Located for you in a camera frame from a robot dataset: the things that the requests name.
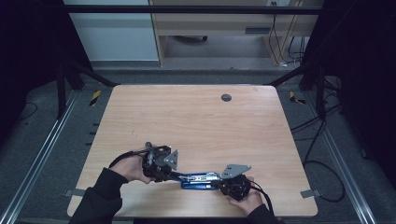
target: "person's left hand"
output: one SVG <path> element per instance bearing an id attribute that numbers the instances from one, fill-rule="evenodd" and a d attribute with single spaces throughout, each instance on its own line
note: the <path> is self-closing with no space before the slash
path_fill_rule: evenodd
<path id="1" fill-rule="evenodd" d="M 124 176 L 128 181 L 140 180 L 148 184 L 152 179 L 143 174 L 142 161 L 143 158 L 139 155 L 125 158 L 117 162 L 110 170 Z"/>

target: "black cable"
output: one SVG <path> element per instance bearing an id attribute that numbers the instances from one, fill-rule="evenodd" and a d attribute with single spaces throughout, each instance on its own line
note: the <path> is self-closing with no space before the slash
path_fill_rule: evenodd
<path id="1" fill-rule="evenodd" d="M 301 37 L 301 47 L 300 47 L 300 65 L 303 61 L 304 53 L 305 53 L 305 36 Z"/>
<path id="2" fill-rule="evenodd" d="M 332 82 L 327 80 L 326 77 L 324 78 L 324 84 L 325 84 L 325 88 L 327 88 L 331 91 L 340 91 L 341 90 L 338 85 L 333 84 Z"/>
<path id="3" fill-rule="evenodd" d="M 337 108 L 338 106 L 340 106 L 340 104 L 337 104 L 337 105 L 334 105 L 334 106 L 330 107 L 329 109 L 326 110 L 326 114 L 332 112 L 332 110 L 334 110 L 334 109 Z M 304 130 L 304 129 L 310 127 L 310 126 L 312 126 L 312 125 L 315 124 L 316 122 L 318 122 L 319 119 L 320 119 L 320 116 L 316 116 L 316 117 L 310 119 L 309 121 L 306 121 L 306 122 L 304 122 L 304 123 L 302 123 L 302 124 L 300 124 L 300 125 L 298 125 L 298 126 L 296 126 L 296 127 L 294 127 L 294 128 L 291 128 L 290 130 L 291 130 L 292 133 L 300 132 L 300 131 L 302 131 L 302 130 Z"/>
<path id="4" fill-rule="evenodd" d="M 327 99 L 329 99 L 329 97 L 331 97 L 331 96 L 337 97 L 337 99 L 338 99 L 338 96 L 337 96 L 336 93 L 330 93 L 330 94 L 327 95 L 323 100 L 324 100 L 325 102 L 327 102 Z"/>
<path id="5" fill-rule="evenodd" d="M 110 163 L 110 165 L 108 165 L 108 168 L 113 167 L 115 164 L 117 164 L 117 162 L 122 161 L 123 159 L 132 157 L 132 156 L 139 156 L 141 158 L 144 158 L 142 155 L 140 155 L 141 153 L 144 152 L 149 152 L 148 149 L 144 149 L 144 150 L 140 150 L 140 151 L 129 151 L 129 152 L 125 152 L 121 155 L 119 155 L 116 159 L 114 159 L 113 162 Z"/>
<path id="6" fill-rule="evenodd" d="M 277 47 L 279 48 L 279 55 L 280 55 L 280 58 L 281 58 L 285 63 L 292 63 L 292 62 L 290 62 L 290 61 L 285 60 L 285 59 L 283 58 L 283 56 L 282 56 L 282 49 L 280 48 L 279 39 L 277 38 L 277 34 L 276 34 L 275 21 L 276 21 L 276 14 L 274 14 L 274 22 L 273 22 L 273 29 L 272 29 L 272 30 L 274 30 L 274 34 L 275 34 L 275 39 L 276 39 Z"/>
<path id="7" fill-rule="evenodd" d="M 332 173 L 337 177 L 338 181 L 339 181 L 340 184 L 341 184 L 342 193 L 341 193 L 341 196 L 338 197 L 337 199 L 326 198 L 326 197 L 324 197 L 324 196 L 322 196 L 322 195 L 320 195 L 319 198 L 321 198 L 321 199 L 323 199 L 324 201 L 329 202 L 329 203 L 339 203 L 339 202 L 341 202 L 341 201 L 345 198 L 345 196 L 346 196 L 346 187 L 345 187 L 344 182 L 343 182 L 343 180 L 341 179 L 341 177 L 340 177 L 330 166 L 328 166 L 328 165 L 326 165 L 325 163 L 320 162 L 320 161 L 306 161 L 305 164 L 303 165 L 303 167 L 305 168 L 305 166 L 306 166 L 307 164 L 309 164 L 309 163 L 316 163 L 316 164 L 319 164 L 319 165 L 325 167 L 327 170 L 329 170 L 330 172 L 332 172 Z"/>
<path id="8" fill-rule="evenodd" d="M 37 104 L 35 104 L 35 103 L 26 103 L 27 105 L 34 105 L 35 106 L 35 110 L 32 112 L 32 113 L 30 113 L 28 116 L 26 116 L 26 117 L 24 117 L 24 118 L 21 118 L 21 119 L 18 119 L 18 120 L 23 120 L 23 119 L 28 119 L 28 118 L 30 118 L 30 117 L 32 117 L 32 115 L 37 111 L 37 109 L 38 109 L 38 105 Z"/>
<path id="9" fill-rule="evenodd" d="M 298 142 L 298 141 L 306 141 L 306 140 L 311 140 L 314 139 L 315 137 L 309 137 L 309 138 L 298 138 L 298 139 L 294 139 L 294 142 Z"/>
<path id="10" fill-rule="evenodd" d="M 305 154 L 305 158 L 304 158 L 304 161 L 303 161 L 303 167 L 305 168 L 305 166 L 306 166 L 308 163 L 316 163 L 316 164 L 322 165 L 323 167 L 325 167 L 326 169 L 328 169 L 330 172 L 332 172 L 332 173 L 337 177 L 337 179 L 339 180 L 339 182 L 341 183 L 341 188 L 342 188 L 341 196 L 340 196 L 339 198 L 337 198 L 337 199 L 329 199 L 329 198 L 326 198 L 326 197 L 320 195 L 319 198 L 321 198 L 321 199 L 323 199 L 324 201 L 329 202 L 329 203 L 339 203 L 339 202 L 341 202 L 341 201 L 345 198 L 345 194 L 346 194 L 346 188 L 345 188 L 344 182 L 342 181 L 341 177 L 340 177 L 330 166 L 324 164 L 323 162 L 320 162 L 320 161 L 309 161 L 309 160 L 308 160 L 308 156 L 309 156 L 309 154 L 311 153 L 312 148 L 313 148 L 313 146 L 314 146 L 316 140 L 318 139 L 318 136 L 323 132 L 325 124 L 326 124 L 326 121 L 323 120 L 323 121 L 321 122 L 321 124 L 320 124 L 320 127 L 319 127 L 319 129 L 318 129 L 317 134 L 316 134 L 315 137 L 314 137 L 314 140 L 313 140 L 312 143 L 311 143 L 311 146 L 310 146 L 309 149 L 308 149 L 308 152 Z"/>
<path id="11" fill-rule="evenodd" d="M 273 26 L 272 26 L 271 32 L 269 34 L 269 37 L 268 37 L 268 44 L 270 45 L 270 50 L 271 50 L 271 52 L 274 55 L 274 59 L 275 59 L 276 64 L 279 64 L 279 61 L 277 60 L 277 58 L 275 56 L 275 53 L 274 53 L 274 50 L 273 50 L 272 45 L 271 45 L 271 35 L 272 35 L 273 30 L 274 30 L 274 27 L 275 27 L 275 15 L 274 15 Z"/>
<path id="12" fill-rule="evenodd" d="M 291 45 L 292 45 L 293 42 L 294 42 L 294 38 L 295 38 L 295 36 L 293 36 L 293 37 L 291 38 L 291 41 L 290 41 L 290 44 L 289 44 L 289 49 L 288 49 L 288 54 L 289 54 L 289 57 L 290 57 L 290 58 L 292 58 L 294 61 L 297 61 L 297 62 L 300 63 L 300 62 L 303 60 L 303 58 L 301 57 L 301 54 L 304 54 L 304 52 L 301 51 L 301 48 L 300 48 L 300 51 L 296 51 L 296 52 L 291 52 L 291 51 L 290 51 Z M 298 60 L 296 60 L 297 58 L 296 58 L 296 57 L 293 57 L 291 54 L 300 54 L 300 58 L 299 58 Z"/>
<path id="13" fill-rule="evenodd" d="M 267 204 L 268 204 L 268 210 L 269 210 L 272 214 L 274 214 L 274 208 L 273 208 L 273 206 L 272 206 L 271 199 L 270 199 L 270 197 L 268 196 L 268 194 L 266 194 L 266 193 L 264 192 L 264 190 L 262 189 L 262 187 L 260 187 L 260 185 L 259 185 L 258 183 L 254 182 L 254 181 L 252 181 L 252 180 L 249 180 L 249 181 L 250 181 L 251 183 L 257 185 L 257 187 L 259 187 L 259 188 L 256 188 L 256 187 L 252 186 L 253 189 L 257 190 L 257 191 L 260 192 L 262 195 L 264 195 L 265 201 L 267 201 Z"/>
<path id="14" fill-rule="evenodd" d="M 311 143 L 311 146 L 309 146 L 308 152 L 306 152 L 306 154 L 305 154 L 305 158 L 304 158 L 304 161 L 303 161 L 303 166 L 305 165 L 306 161 L 308 160 L 308 156 L 309 156 L 309 154 L 311 153 L 312 148 L 314 147 L 314 144 L 315 144 L 315 142 L 317 141 L 318 136 L 320 135 L 321 130 L 322 130 L 322 128 L 324 128 L 325 124 L 326 124 L 326 121 L 323 120 L 323 121 L 321 122 L 321 124 L 320 124 L 320 127 L 319 127 L 319 129 L 318 129 L 317 134 L 316 134 L 315 137 L 314 137 L 314 140 L 313 140 L 312 143 Z"/>

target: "table top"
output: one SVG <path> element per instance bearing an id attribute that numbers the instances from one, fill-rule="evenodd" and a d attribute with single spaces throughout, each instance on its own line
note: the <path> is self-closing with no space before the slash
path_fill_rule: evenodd
<path id="1" fill-rule="evenodd" d="M 225 102 L 221 95 L 232 99 Z M 276 89 L 250 85 L 120 85 L 114 88 L 77 189 L 93 186 L 103 167 L 146 142 L 178 149 L 180 173 L 222 173 L 244 164 L 271 198 L 277 217 L 312 217 L 313 198 Z M 243 217 L 219 190 L 181 189 L 166 181 L 121 187 L 121 217 Z M 73 196 L 72 216 L 81 198 Z"/>

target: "dark curtain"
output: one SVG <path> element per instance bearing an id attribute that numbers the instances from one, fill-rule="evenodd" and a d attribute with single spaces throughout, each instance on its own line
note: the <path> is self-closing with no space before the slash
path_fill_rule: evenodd
<path id="1" fill-rule="evenodd" d="M 73 60 L 92 69 L 68 13 L 40 9 L 49 4 L 64 2 L 3 0 L 0 6 L 0 144 L 24 109 L 27 93 L 56 80 L 60 63 Z"/>
<path id="2" fill-rule="evenodd" d="M 348 9 L 352 2 L 326 1 L 324 6 Z M 362 151 L 378 162 L 396 188 L 395 4 L 394 0 L 357 0 L 346 17 L 319 16 L 304 61 L 336 27 L 320 64 L 326 76 L 341 79 L 340 101 Z"/>

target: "wire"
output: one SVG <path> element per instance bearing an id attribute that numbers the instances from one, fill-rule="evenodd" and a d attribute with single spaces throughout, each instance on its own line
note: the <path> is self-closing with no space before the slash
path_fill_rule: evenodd
<path id="1" fill-rule="evenodd" d="M 301 2 L 302 2 L 302 0 L 299 0 L 299 2 L 298 2 L 298 4 L 297 4 L 297 7 L 300 6 Z M 272 6 L 273 6 L 273 7 L 277 7 L 276 2 L 274 2 L 274 3 L 272 4 Z M 287 33 L 286 33 L 286 36 L 288 36 L 289 33 L 290 33 L 290 31 L 291 31 L 291 26 L 293 25 L 293 22 L 294 22 L 295 17 L 296 17 L 296 15 L 293 15 L 293 18 L 291 19 L 291 22 L 290 22 L 290 25 L 289 25 L 289 29 L 288 29 L 288 31 L 287 31 Z M 272 35 L 272 32 L 273 32 L 273 31 L 274 31 L 275 38 L 276 38 L 276 43 L 277 43 L 277 46 L 278 46 L 278 49 L 279 49 L 279 56 L 280 56 L 280 58 L 281 58 L 285 63 L 293 63 L 293 62 L 294 62 L 294 65 L 295 65 L 295 59 L 296 59 L 296 58 L 291 57 L 292 59 L 294 59 L 293 61 L 288 61 L 288 60 L 286 60 L 286 59 L 283 58 L 283 55 L 282 55 L 281 52 L 282 52 L 283 47 L 285 46 L 286 40 L 282 43 L 282 47 L 280 47 L 279 39 L 278 39 L 277 34 L 276 34 L 275 24 L 276 24 L 276 14 L 274 14 L 273 26 L 272 26 L 272 29 L 271 29 L 271 32 L 270 32 L 269 38 L 268 38 L 268 42 L 269 42 L 269 45 L 270 45 L 270 49 L 271 49 L 271 51 L 272 51 L 272 53 L 273 53 L 273 55 L 274 55 L 275 61 L 276 61 L 277 64 L 279 64 L 279 61 L 277 60 L 277 57 L 275 56 L 274 50 L 273 50 L 272 45 L 271 45 L 271 35 Z"/>
<path id="2" fill-rule="evenodd" d="M 338 181 L 339 181 L 340 184 L 341 184 L 341 188 L 342 188 L 341 196 L 340 196 L 339 198 L 337 198 L 337 199 L 330 199 L 330 198 L 326 198 L 326 197 L 320 195 L 319 198 L 321 198 L 322 200 L 324 200 L 324 201 L 326 201 L 326 202 L 329 202 L 329 203 L 339 203 L 339 202 L 341 202 L 341 201 L 345 198 L 345 195 L 346 195 L 346 188 L 345 188 L 344 182 L 342 181 L 341 177 L 340 177 L 330 166 L 324 164 L 323 162 L 320 162 L 320 161 L 309 161 L 309 160 L 308 160 L 309 154 L 311 153 L 312 148 L 313 148 L 315 142 L 316 142 L 317 139 L 318 139 L 318 136 L 323 132 L 324 127 L 325 127 L 325 124 L 326 124 L 326 121 L 323 120 L 323 121 L 321 122 L 321 124 L 320 124 L 320 127 L 319 127 L 319 129 L 318 129 L 317 134 L 315 135 L 315 137 L 314 137 L 314 139 L 313 139 L 313 141 L 312 141 L 312 143 L 311 143 L 311 146 L 310 146 L 309 149 L 308 149 L 308 152 L 305 154 L 305 158 L 304 158 L 304 161 L 303 161 L 303 167 L 305 168 L 305 166 L 306 166 L 308 163 L 316 163 L 316 164 L 319 164 L 319 165 L 325 167 L 325 168 L 326 168 L 327 170 L 329 170 L 330 172 L 332 172 L 332 173 L 337 177 Z"/>
<path id="3" fill-rule="evenodd" d="M 148 149 L 144 149 L 144 150 L 140 150 L 140 151 L 129 151 L 129 152 L 125 152 L 121 155 L 119 155 L 113 162 L 110 163 L 110 165 L 108 165 L 108 168 L 113 167 L 115 164 L 117 164 L 117 162 L 132 157 L 132 156 L 139 156 L 141 158 L 144 158 L 144 156 L 140 155 L 143 152 L 149 152 Z"/>
<path id="4" fill-rule="evenodd" d="M 267 204 L 268 204 L 268 210 L 269 210 L 272 214 L 274 214 L 274 208 L 273 208 L 273 206 L 272 206 L 271 199 L 270 199 L 270 197 L 268 196 L 268 194 L 266 194 L 266 193 L 264 192 L 264 190 L 262 189 L 262 187 L 260 187 L 260 185 L 259 185 L 258 183 L 254 182 L 253 180 L 249 180 L 249 181 L 250 181 L 251 183 L 257 185 L 257 187 L 259 187 L 259 188 L 256 188 L 256 187 L 252 186 L 253 189 L 259 191 L 262 195 L 264 195 L 265 201 L 267 201 Z"/>
<path id="5" fill-rule="evenodd" d="M 305 49 L 305 36 L 301 37 L 301 43 L 300 43 L 300 65 L 301 65 L 301 62 L 303 61 L 304 49 Z"/>
<path id="6" fill-rule="evenodd" d="M 329 109 L 327 109 L 326 110 L 326 114 L 327 114 L 326 117 L 331 116 L 333 114 L 333 111 L 335 111 L 334 109 L 338 108 L 339 106 L 341 106 L 341 105 L 337 104 L 337 105 L 334 105 L 334 106 L 330 107 Z M 309 121 L 306 121 L 306 122 L 304 122 L 304 123 L 302 123 L 302 124 L 300 124 L 300 125 L 298 125 L 298 126 L 296 126 L 294 128 L 291 128 L 290 130 L 291 130 L 292 133 L 298 133 L 298 132 L 300 132 L 300 131 L 302 131 L 302 130 L 304 130 L 304 129 L 312 126 L 312 125 L 314 125 L 319 120 L 320 120 L 320 116 L 316 116 L 316 117 L 310 119 Z"/>
<path id="7" fill-rule="evenodd" d="M 324 84 L 325 84 L 325 88 L 331 90 L 331 91 L 340 91 L 340 87 L 339 87 L 339 83 L 338 83 L 338 79 L 336 79 L 337 84 L 334 84 L 332 82 L 330 82 L 326 77 L 324 78 Z"/>
<path id="8" fill-rule="evenodd" d="M 24 117 L 24 118 L 21 118 L 21 119 L 18 119 L 18 120 L 23 120 L 23 119 L 28 119 L 28 118 L 30 118 L 30 117 L 32 117 L 33 116 L 33 114 L 37 111 L 37 109 L 38 109 L 38 105 L 37 104 L 34 104 L 34 103 L 26 103 L 27 105 L 34 105 L 35 106 L 35 110 L 32 112 L 32 113 L 30 113 L 28 116 L 26 116 L 26 117 Z"/>
<path id="9" fill-rule="evenodd" d="M 292 45 L 293 42 L 294 42 L 294 38 L 295 38 L 295 36 L 293 36 L 293 37 L 291 38 L 291 41 L 290 41 L 290 44 L 289 44 L 289 49 L 288 49 L 288 54 L 289 54 L 289 57 L 293 59 L 293 61 L 294 61 L 294 66 L 297 67 L 297 65 L 296 65 L 296 60 L 299 59 L 298 62 L 301 63 L 301 61 L 303 60 L 303 57 L 301 56 L 301 54 L 304 54 L 304 52 L 301 50 L 301 48 L 300 48 L 300 51 L 297 51 L 297 52 L 291 52 L 291 51 L 290 51 L 291 45 Z M 291 54 L 300 54 L 300 57 L 294 57 L 294 56 L 292 56 Z"/>
<path id="10" fill-rule="evenodd" d="M 309 137 L 309 138 L 299 138 L 299 139 L 294 139 L 294 142 L 298 142 L 298 141 L 306 141 L 306 140 L 311 140 L 314 139 L 315 137 Z"/>
<path id="11" fill-rule="evenodd" d="M 312 148 L 314 147 L 314 144 L 315 144 L 315 142 L 316 142 L 317 139 L 318 139 L 318 136 L 322 133 L 322 128 L 324 128 L 325 124 L 326 124 L 326 121 L 323 120 L 323 121 L 321 122 L 321 124 L 320 124 L 320 127 L 319 127 L 319 130 L 318 130 L 317 134 L 316 134 L 315 137 L 314 137 L 314 140 L 313 140 L 312 143 L 311 143 L 311 146 L 310 146 L 309 149 L 308 149 L 308 152 L 305 154 L 305 158 L 304 158 L 304 161 L 303 161 L 303 166 L 305 165 L 306 161 L 308 160 L 308 156 L 309 156 L 309 154 L 311 153 Z"/>
<path id="12" fill-rule="evenodd" d="M 324 98 L 324 101 L 327 102 L 327 99 L 329 99 L 329 97 L 331 97 L 331 96 L 337 97 L 337 99 L 338 99 L 338 95 L 337 95 L 336 93 L 331 93 L 331 94 L 327 95 L 327 96 Z"/>

